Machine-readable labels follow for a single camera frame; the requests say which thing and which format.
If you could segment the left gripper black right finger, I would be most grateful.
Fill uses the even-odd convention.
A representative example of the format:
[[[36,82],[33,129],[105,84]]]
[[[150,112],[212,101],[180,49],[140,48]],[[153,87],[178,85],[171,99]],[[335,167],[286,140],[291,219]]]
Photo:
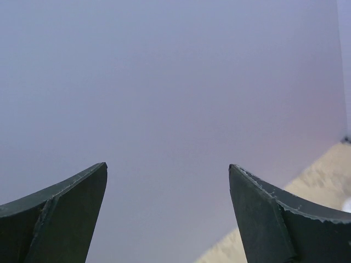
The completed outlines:
[[[230,195],[247,262],[350,262],[350,214],[229,166]]]

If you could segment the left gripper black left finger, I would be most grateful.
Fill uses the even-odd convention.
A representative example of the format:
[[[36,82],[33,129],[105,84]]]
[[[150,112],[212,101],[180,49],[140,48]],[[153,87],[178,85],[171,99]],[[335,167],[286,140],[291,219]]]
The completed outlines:
[[[1,205],[1,262],[85,262],[107,184],[107,165]]]

